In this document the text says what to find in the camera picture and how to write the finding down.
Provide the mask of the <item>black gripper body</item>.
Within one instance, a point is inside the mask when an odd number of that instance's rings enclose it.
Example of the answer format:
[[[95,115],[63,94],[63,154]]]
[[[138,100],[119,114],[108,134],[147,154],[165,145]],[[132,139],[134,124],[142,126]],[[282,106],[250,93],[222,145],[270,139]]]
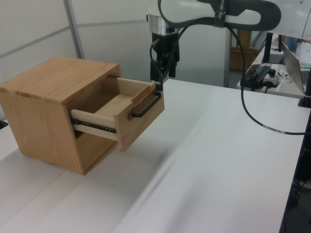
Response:
[[[167,35],[160,35],[152,33],[152,42],[159,39],[159,42],[154,46],[156,52],[156,59],[158,61],[164,61],[167,56],[171,53],[173,45],[179,36],[179,32],[175,32]]]

